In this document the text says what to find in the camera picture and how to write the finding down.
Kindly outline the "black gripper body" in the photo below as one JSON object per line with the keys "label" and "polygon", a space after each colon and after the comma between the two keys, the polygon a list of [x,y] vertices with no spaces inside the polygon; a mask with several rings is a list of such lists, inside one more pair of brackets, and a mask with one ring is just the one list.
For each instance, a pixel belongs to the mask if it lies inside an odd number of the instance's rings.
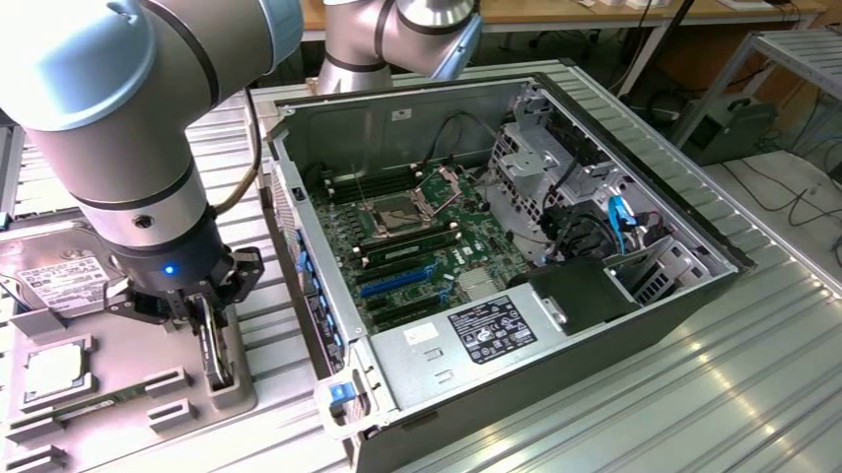
{"label": "black gripper body", "polygon": [[219,284],[232,269],[231,249],[223,243],[211,206],[197,223],[175,240],[147,247],[107,242],[135,289],[156,295],[191,290],[203,280]]}

